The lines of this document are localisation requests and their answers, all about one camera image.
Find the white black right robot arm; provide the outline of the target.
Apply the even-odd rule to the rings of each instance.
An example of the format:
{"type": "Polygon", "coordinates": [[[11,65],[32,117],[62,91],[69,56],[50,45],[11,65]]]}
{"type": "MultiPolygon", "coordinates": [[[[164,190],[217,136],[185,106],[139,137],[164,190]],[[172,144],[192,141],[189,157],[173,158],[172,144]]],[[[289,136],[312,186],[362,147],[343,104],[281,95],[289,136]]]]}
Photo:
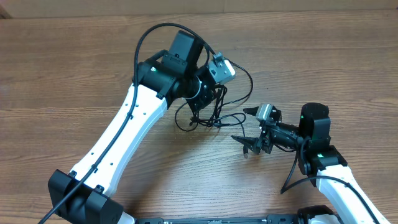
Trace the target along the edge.
{"type": "Polygon", "coordinates": [[[243,154],[271,153],[274,147],[295,153],[293,166],[304,178],[291,183],[287,176],[281,192],[311,182],[332,204],[301,208],[295,215],[269,215],[266,223],[387,223],[354,178],[346,159],[331,144],[329,109],[321,103],[302,106],[298,126],[282,122],[282,113],[272,104],[244,109],[259,121],[260,136],[233,136],[243,145],[243,154]]]}

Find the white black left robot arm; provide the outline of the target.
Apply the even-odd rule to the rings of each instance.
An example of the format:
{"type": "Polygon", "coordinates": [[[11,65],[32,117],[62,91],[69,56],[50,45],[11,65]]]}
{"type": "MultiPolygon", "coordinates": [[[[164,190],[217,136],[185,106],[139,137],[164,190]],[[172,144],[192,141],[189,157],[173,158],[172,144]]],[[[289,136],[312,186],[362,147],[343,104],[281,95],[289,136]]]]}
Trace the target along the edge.
{"type": "Polygon", "coordinates": [[[69,173],[50,177],[51,214],[70,223],[135,223],[113,195],[141,141],[174,100],[184,98],[198,114],[235,77],[231,62],[184,26],[169,49],[135,60],[133,73],[122,107],[96,144],[69,173]]]}

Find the black USB cable silver plug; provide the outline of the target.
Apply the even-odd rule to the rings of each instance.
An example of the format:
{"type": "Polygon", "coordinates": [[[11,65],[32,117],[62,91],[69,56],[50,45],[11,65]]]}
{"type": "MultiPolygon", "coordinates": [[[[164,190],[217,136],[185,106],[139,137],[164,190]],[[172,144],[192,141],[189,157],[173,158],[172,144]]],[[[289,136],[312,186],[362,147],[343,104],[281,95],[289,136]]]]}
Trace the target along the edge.
{"type": "Polygon", "coordinates": [[[190,118],[189,125],[192,126],[194,124],[195,126],[191,129],[182,128],[177,121],[177,115],[178,115],[178,112],[185,105],[187,105],[187,103],[184,103],[175,112],[175,115],[174,115],[175,124],[177,125],[178,129],[180,129],[184,132],[194,131],[194,130],[196,130],[196,128],[199,125],[205,126],[208,128],[218,128],[218,129],[227,127],[227,126],[240,126],[242,129],[242,132],[243,132],[243,136],[245,137],[246,133],[244,130],[243,123],[246,120],[246,115],[242,112],[239,112],[239,113],[231,113],[231,114],[226,114],[226,115],[221,116],[221,110],[223,109],[223,107],[225,105],[230,105],[232,103],[237,103],[240,101],[247,100],[251,96],[251,93],[253,91],[253,85],[251,85],[249,92],[245,96],[243,96],[237,100],[229,101],[226,103],[224,102],[224,98],[228,92],[228,89],[224,85],[216,85],[216,88],[218,89],[218,91],[216,92],[215,108],[213,110],[213,113],[211,114],[211,116],[208,119],[201,119],[199,112],[193,112],[192,117],[190,118]]]}

